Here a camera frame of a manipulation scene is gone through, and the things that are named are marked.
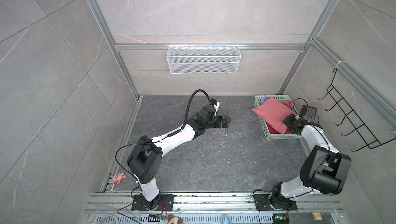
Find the pink t shirt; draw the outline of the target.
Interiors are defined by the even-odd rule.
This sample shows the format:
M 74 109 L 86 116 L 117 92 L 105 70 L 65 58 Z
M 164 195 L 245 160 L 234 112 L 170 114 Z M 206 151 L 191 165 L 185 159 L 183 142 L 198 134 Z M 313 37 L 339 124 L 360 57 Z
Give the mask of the pink t shirt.
M 279 132 L 284 125 L 283 120 L 288 115 L 294 114 L 297 116 L 293 109 L 292 100 L 276 100 L 273 97 L 269 98 L 262 105 L 253 108 L 252 111 Z

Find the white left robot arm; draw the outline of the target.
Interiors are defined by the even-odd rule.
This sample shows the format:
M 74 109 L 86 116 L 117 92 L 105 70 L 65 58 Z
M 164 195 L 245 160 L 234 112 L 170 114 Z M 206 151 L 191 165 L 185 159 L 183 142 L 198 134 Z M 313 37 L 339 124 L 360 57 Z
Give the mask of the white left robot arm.
M 229 127 L 232 119 L 227 115 L 218 115 L 218 108 L 219 104 L 205 105 L 199 113 L 186 119 L 175 130 L 153 138 L 142 136 L 138 140 L 127 159 L 127 165 L 137 179 L 146 202 L 156 202 L 160 198 L 156 176 L 162 158 L 167 153 L 203 135 L 207 129 Z

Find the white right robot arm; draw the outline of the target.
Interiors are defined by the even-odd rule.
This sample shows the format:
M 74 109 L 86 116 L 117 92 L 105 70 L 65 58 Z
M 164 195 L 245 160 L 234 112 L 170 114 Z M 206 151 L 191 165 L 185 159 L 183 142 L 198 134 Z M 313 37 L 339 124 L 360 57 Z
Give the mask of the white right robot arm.
M 301 135 L 307 141 L 311 152 L 298 177 L 273 187 L 269 197 L 271 207 L 282 210 L 291 208 L 301 197 L 340 194 L 351 167 L 351 158 L 331 144 L 319 124 L 304 116 L 291 114 L 283 123 L 291 132 Z

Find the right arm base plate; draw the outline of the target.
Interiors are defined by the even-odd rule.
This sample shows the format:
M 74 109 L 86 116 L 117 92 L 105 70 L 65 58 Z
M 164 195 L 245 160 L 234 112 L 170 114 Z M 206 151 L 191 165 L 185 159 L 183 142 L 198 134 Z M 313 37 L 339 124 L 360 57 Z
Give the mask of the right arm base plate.
M 295 201 L 286 199 L 282 195 L 253 194 L 252 196 L 258 211 L 296 211 L 298 209 Z

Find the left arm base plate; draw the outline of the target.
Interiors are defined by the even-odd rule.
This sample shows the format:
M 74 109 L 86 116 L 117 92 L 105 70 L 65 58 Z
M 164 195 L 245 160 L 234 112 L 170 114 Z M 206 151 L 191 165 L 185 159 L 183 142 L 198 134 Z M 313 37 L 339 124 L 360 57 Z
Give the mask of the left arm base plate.
M 131 207 L 132 211 L 172 211 L 174 205 L 172 194 L 159 194 L 154 200 L 147 201 L 142 194 L 136 195 Z

